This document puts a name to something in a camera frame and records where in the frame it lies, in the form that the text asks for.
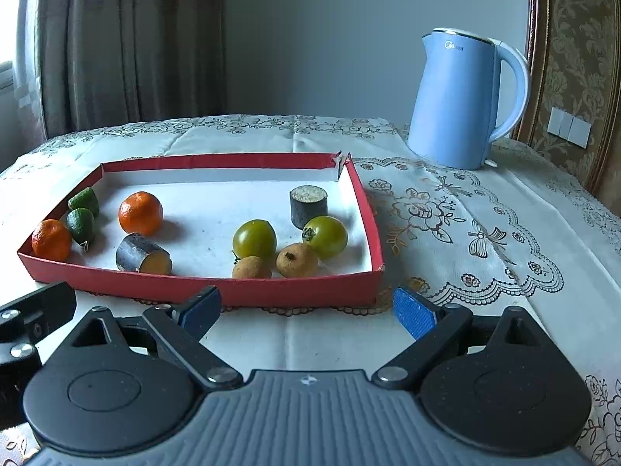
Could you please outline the brown curtain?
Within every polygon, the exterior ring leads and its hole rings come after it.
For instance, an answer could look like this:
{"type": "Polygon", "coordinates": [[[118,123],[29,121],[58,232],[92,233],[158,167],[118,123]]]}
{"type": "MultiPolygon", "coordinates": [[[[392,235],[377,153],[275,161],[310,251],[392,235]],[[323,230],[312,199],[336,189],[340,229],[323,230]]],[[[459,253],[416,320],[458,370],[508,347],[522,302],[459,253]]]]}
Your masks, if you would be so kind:
{"type": "Polygon", "coordinates": [[[19,0],[14,86],[28,145],[217,115],[222,0],[19,0]]]}

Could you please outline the light blue electric kettle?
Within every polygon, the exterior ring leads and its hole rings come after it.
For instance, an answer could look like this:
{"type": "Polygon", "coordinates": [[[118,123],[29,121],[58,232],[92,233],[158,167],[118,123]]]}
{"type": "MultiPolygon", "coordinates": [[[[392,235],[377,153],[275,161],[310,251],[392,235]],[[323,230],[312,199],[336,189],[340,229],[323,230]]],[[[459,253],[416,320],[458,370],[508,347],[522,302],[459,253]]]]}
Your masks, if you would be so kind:
{"type": "Polygon", "coordinates": [[[526,60],[503,41],[455,28],[434,28],[422,42],[426,62],[408,147],[443,166],[480,169],[491,144],[507,136],[524,115],[531,87],[526,60]],[[498,123],[503,62],[513,71],[516,95],[510,114],[498,123]]]}

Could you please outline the orange mandarin in tray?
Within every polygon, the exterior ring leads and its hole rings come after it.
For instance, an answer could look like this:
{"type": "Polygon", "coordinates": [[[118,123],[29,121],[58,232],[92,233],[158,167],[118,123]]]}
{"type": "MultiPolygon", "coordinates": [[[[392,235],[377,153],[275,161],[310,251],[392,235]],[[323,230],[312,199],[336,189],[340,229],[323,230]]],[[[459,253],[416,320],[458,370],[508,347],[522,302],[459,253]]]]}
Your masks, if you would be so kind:
{"type": "Polygon", "coordinates": [[[55,219],[42,221],[31,234],[31,248],[41,259],[66,261],[71,254],[71,243],[71,233],[61,221],[55,219]]]}

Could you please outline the red shallow box tray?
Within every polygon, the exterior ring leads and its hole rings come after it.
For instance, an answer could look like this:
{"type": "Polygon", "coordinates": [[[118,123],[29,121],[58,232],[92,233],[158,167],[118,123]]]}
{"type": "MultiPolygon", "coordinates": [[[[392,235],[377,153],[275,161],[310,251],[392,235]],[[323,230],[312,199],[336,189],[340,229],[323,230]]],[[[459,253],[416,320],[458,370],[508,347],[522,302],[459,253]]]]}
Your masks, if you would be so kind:
{"type": "Polygon", "coordinates": [[[226,306],[364,307],[374,304],[384,263],[373,210],[350,157],[342,154],[208,154],[104,162],[76,186],[64,187],[50,212],[62,219],[68,199],[93,187],[100,204],[95,240],[88,251],[74,248],[68,261],[40,259],[24,241],[17,251],[36,281],[68,282],[96,295],[151,302],[183,302],[207,285],[220,290],[226,306]],[[311,278],[232,277],[232,238],[245,222],[272,225],[277,245],[301,239],[290,221],[290,191],[317,185],[327,192],[330,215],[349,235],[344,251],[320,265],[311,278]],[[163,206],[163,224],[153,240],[170,255],[168,276],[121,271],[116,250],[125,233],[118,208],[137,191],[163,206]]]}

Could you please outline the orange mandarin outside tray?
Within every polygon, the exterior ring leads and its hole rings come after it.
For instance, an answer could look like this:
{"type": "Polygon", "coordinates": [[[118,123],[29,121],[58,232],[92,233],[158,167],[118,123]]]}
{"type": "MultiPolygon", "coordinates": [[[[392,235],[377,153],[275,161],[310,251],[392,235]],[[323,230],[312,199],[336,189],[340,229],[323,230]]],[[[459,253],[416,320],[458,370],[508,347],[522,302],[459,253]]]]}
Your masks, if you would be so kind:
{"type": "Polygon", "coordinates": [[[126,233],[152,236],[163,222],[163,206],[157,197],[146,191],[128,196],[119,206],[118,221],[126,233]]]}

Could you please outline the green cucumber piece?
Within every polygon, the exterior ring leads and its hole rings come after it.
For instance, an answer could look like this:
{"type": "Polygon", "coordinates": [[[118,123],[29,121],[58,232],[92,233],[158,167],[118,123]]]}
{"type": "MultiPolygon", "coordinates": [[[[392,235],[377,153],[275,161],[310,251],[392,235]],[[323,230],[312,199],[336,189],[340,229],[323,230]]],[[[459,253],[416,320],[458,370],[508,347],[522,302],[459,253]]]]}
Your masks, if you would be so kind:
{"type": "Polygon", "coordinates": [[[83,188],[73,197],[68,199],[68,209],[76,210],[85,208],[89,210],[95,218],[100,214],[100,205],[95,190],[90,186],[83,188]]]}
{"type": "Polygon", "coordinates": [[[95,239],[95,217],[87,208],[76,208],[66,216],[66,226],[73,240],[84,250],[90,248],[95,239]]]}

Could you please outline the white embroidered tablecloth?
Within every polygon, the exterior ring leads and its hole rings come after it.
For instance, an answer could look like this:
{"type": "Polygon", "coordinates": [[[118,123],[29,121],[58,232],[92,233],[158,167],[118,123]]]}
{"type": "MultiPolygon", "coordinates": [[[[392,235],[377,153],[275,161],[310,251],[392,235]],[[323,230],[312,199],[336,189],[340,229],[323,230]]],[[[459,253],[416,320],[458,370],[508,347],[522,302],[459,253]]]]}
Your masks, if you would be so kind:
{"type": "Polygon", "coordinates": [[[229,309],[207,346],[254,368],[376,370],[411,343],[392,309],[406,286],[481,315],[526,308],[592,395],[578,447],[620,460],[620,221],[524,144],[498,141],[495,166],[426,164],[382,119],[228,115],[126,124],[57,137],[1,172],[1,297],[35,288],[17,251],[82,177],[106,161],[245,151],[343,153],[380,231],[385,272],[370,308],[229,309]]]}

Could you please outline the white wall switch panel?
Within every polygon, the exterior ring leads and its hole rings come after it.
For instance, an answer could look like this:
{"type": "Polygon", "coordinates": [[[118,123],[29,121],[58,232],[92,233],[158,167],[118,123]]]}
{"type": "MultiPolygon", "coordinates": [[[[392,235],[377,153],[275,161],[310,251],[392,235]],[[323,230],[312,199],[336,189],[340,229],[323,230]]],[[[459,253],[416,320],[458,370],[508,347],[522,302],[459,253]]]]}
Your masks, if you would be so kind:
{"type": "Polygon", "coordinates": [[[577,116],[568,114],[566,111],[561,110],[561,108],[553,107],[550,112],[547,132],[585,150],[588,147],[588,141],[590,141],[591,129],[590,123],[577,116]]]}

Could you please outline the dark sugarcane piece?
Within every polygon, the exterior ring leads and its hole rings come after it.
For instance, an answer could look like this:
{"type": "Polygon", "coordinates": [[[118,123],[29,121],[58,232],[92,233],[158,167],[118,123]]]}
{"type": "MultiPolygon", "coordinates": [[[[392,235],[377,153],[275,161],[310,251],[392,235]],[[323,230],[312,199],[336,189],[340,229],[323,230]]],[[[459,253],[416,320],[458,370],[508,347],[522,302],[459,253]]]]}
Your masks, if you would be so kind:
{"type": "Polygon", "coordinates": [[[115,258],[118,270],[130,273],[167,276],[173,269],[168,251],[140,233],[125,236],[117,247],[115,258]]]}
{"type": "Polygon", "coordinates": [[[290,191],[290,220],[299,230],[310,220],[327,214],[327,192],[316,185],[299,185],[290,191]]]}

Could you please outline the green tomato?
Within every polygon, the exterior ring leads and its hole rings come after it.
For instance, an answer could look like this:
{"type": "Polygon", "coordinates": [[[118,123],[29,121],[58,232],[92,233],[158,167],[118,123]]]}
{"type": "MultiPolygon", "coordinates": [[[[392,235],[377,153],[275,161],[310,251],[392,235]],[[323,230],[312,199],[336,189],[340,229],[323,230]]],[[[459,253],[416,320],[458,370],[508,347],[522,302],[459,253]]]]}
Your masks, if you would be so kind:
{"type": "Polygon", "coordinates": [[[302,228],[302,240],[322,261],[337,257],[346,248],[349,234],[344,224],[332,216],[312,218],[302,228]]]}
{"type": "Polygon", "coordinates": [[[238,259],[256,256],[269,261],[276,252],[277,236],[269,221],[254,219],[242,224],[232,237],[232,251],[238,259]]]}

